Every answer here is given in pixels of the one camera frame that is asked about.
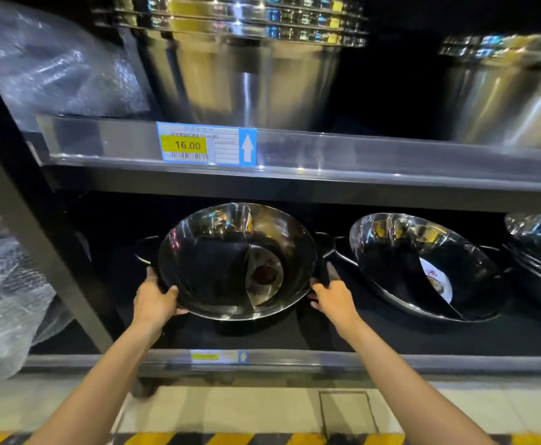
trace plastic wrap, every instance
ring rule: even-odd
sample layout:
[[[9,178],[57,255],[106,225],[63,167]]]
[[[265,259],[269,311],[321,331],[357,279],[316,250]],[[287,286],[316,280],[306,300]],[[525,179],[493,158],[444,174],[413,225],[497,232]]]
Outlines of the plastic wrap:
[[[0,0],[0,94],[23,131],[36,114],[149,110],[124,49],[56,15]]]
[[[45,276],[0,222],[0,379],[22,367],[55,295]],[[69,321],[59,314],[49,319],[47,326],[54,331]]]

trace white arrow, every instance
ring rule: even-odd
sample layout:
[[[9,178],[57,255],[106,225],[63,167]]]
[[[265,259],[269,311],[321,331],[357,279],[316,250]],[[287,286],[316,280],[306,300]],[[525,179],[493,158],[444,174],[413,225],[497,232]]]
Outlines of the white arrow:
[[[241,149],[244,150],[244,162],[251,163],[254,145],[252,145],[252,141],[250,140],[250,136],[248,134],[245,135],[244,144],[242,144]]]

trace black shelf background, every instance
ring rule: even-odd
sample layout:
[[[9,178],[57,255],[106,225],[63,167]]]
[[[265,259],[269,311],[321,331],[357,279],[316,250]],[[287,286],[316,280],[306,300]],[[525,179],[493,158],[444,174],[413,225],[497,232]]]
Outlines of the black shelf background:
[[[135,241],[165,234],[192,212],[222,202],[225,200],[96,192],[75,201],[69,209],[70,216],[87,237],[96,270],[127,324],[132,320],[136,289],[145,277],[145,265],[134,258]],[[336,209],[332,205],[270,204],[297,217],[311,231],[332,235],[346,235],[359,217],[383,211],[378,206],[341,205]],[[427,209],[399,212],[444,224],[479,245],[498,246],[504,233],[502,214]],[[495,320],[480,324],[441,323],[410,316],[390,306],[367,288],[357,269],[343,262],[335,264],[363,319],[401,354],[541,356],[541,306],[521,294],[520,288],[515,288],[513,305]],[[307,300],[260,321],[219,322],[190,314],[175,317],[156,346],[350,351]]]

